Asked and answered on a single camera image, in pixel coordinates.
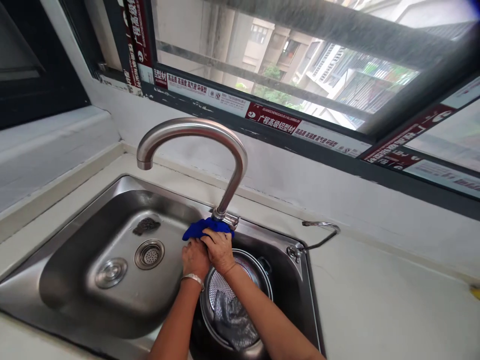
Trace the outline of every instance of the white countertop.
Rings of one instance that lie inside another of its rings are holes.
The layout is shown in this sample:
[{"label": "white countertop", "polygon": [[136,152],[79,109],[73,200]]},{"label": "white countertop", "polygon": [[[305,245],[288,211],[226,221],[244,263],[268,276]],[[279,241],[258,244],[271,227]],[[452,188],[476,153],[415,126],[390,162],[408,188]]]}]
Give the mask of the white countertop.
[{"label": "white countertop", "polygon": [[[136,159],[124,154],[1,243],[0,275],[124,174],[212,206],[223,195],[218,187],[160,165],[150,171],[139,170]],[[307,244],[327,234],[238,195],[229,210]],[[345,234],[313,250],[310,256],[329,359],[480,359],[480,302],[463,282]],[[0,315],[0,359],[96,358]]]}]

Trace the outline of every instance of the sink basin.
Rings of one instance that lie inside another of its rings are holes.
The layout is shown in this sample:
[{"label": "sink basin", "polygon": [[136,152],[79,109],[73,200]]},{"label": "sink basin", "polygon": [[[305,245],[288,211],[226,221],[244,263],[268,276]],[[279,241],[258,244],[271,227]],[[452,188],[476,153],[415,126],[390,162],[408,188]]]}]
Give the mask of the sink basin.
[{"label": "sink basin", "polygon": [[[182,234],[211,211],[124,176],[6,276],[0,283],[0,309],[97,355],[144,359],[180,286]],[[147,218],[154,225],[135,234]],[[324,353],[309,259],[292,260],[286,252],[291,245],[302,246],[243,219],[233,241],[234,248],[261,260],[275,303]],[[200,305],[190,353],[195,360],[253,355],[232,354],[217,344]],[[268,354],[254,358],[268,359]]]}]

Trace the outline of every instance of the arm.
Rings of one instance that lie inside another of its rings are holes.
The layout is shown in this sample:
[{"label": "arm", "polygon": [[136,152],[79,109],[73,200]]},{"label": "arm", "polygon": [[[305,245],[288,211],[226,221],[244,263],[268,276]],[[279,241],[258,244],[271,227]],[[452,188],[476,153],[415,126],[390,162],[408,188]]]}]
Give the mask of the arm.
[{"label": "arm", "polygon": [[235,263],[232,236],[211,229],[201,240],[208,256],[223,276],[255,325],[268,354],[273,360],[325,360],[284,313],[261,291]]},{"label": "arm", "polygon": [[[198,239],[190,239],[182,249],[183,275],[195,274],[202,281],[207,276],[210,261],[207,250]],[[163,323],[148,355],[148,360],[186,360],[189,354],[190,333],[194,320],[195,307],[202,286],[191,278],[180,283],[168,316]]]}]

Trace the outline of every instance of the blue rag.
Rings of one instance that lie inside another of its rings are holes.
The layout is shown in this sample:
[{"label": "blue rag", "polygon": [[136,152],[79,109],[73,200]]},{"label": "blue rag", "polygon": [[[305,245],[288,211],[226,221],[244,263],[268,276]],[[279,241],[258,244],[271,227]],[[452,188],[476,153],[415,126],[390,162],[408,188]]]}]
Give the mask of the blue rag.
[{"label": "blue rag", "polygon": [[224,223],[223,221],[215,221],[211,217],[209,217],[207,219],[201,219],[197,222],[191,223],[181,239],[183,241],[187,241],[190,238],[200,239],[202,236],[205,236],[202,230],[206,228],[210,228],[214,232],[231,233],[232,238],[235,235],[235,232],[233,230],[230,230],[230,227],[226,223]]}]

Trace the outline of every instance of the woman's left hand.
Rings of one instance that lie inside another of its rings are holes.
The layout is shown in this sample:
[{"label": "woman's left hand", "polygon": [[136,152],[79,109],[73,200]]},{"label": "woman's left hand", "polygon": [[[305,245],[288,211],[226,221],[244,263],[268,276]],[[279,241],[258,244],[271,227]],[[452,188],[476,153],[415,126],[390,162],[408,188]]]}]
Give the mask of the woman's left hand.
[{"label": "woman's left hand", "polygon": [[187,246],[181,250],[183,260],[183,275],[195,274],[202,281],[205,280],[210,268],[209,255],[207,248],[202,241],[197,238],[190,238]]}]

